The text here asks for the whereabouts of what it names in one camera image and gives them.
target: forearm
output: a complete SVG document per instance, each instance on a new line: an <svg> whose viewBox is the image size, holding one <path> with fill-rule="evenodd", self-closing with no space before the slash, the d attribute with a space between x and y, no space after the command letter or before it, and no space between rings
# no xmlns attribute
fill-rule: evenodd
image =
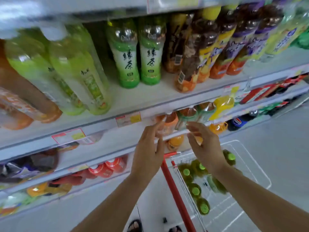
<svg viewBox="0 0 309 232"><path fill-rule="evenodd" d="M129 175L98 207L72 232L102 231L122 232L146 182Z"/></svg>
<svg viewBox="0 0 309 232"><path fill-rule="evenodd" d="M309 214L243 176L233 167L215 177L262 232L309 231Z"/></svg>

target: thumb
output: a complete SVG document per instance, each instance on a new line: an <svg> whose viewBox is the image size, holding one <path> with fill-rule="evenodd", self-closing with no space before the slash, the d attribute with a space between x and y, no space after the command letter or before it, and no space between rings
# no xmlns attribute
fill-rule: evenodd
<svg viewBox="0 0 309 232"><path fill-rule="evenodd" d="M163 159L164 150L165 150L164 141L162 137L160 137L158 140L157 151L156 151L156 156L158 156L159 159Z"/></svg>
<svg viewBox="0 0 309 232"><path fill-rule="evenodd" d="M193 136L192 133L188 133L187 137L189 139L189 143L190 143L190 146L192 147L193 152L197 152L198 149L200 148L200 145L197 143L195 137Z"/></svg>

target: person's right hand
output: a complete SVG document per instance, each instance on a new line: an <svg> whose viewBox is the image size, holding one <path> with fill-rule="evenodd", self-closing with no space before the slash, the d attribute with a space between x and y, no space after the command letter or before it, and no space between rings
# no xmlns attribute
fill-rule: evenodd
<svg viewBox="0 0 309 232"><path fill-rule="evenodd" d="M203 138L202 144L199 145L192 133L187 134L194 154L211 174L216 175L223 167L229 166L216 134L211 132L204 124L198 122L187 122L187 129Z"/></svg>

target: floor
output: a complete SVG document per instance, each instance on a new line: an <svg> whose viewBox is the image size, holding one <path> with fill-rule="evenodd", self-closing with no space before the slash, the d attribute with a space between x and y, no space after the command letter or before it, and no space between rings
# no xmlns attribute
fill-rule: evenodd
<svg viewBox="0 0 309 232"><path fill-rule="evenodd" d="M278 119L271 119L254 127L240 130L221 139L221 143L239 140L271 179L270 190L309 212L309 110L296 109ZM91 212L122 181L113 180L92 191L76 195L58 203L37 208L29 213L4 218L3 231L68 232ZM160 170L137 202L128 224L141 218L144 232L167 232L181 223L181 217ZM243 213L225 230L259 231Z"/></svg>

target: green bottle cap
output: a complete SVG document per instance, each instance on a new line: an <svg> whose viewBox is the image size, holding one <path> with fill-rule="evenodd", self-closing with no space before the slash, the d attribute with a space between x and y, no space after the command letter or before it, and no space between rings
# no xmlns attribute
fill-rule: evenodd
<svg viewBox="0 0 309 232"><path fill-rule="evenodd" d="M235 159L236 159L236 156L235 156L233 153L228 153L227 158L228 158L229 160L235 160Z"/></svg>
<svg viewBox="0 0 309 232"><path fill-rule="evenodd" d="M205 169L206 169L202 164L200 164L199 167L200 167L200 169L202 169L202 170L205 170Z"/></svg>
<svg viewBox="0 0 309 232"><path fill-rule="evenodd" d="M193 187L193 188L192 188L192 193L193 193L194 195L199 195L199 194L200 194L199 188Z"/></svg>
<svg viewBox="0 0 309 232"><path fill-rule="evenodd" d="M208 208L208 206L207 206L207 204L201 204L201 206L200 206L200 209L201 209L201 211L202 211L202 213L208 213L209 212L209 208Z"/></svg>
<svg viewBox="0 0 309 232"><path fill-rule="evenodd" d="M183 174L184 174L185 176L189 176L189 175L190 175L190 170L189 170L189 169L184 169L184 170L183 170Z"/></svg>

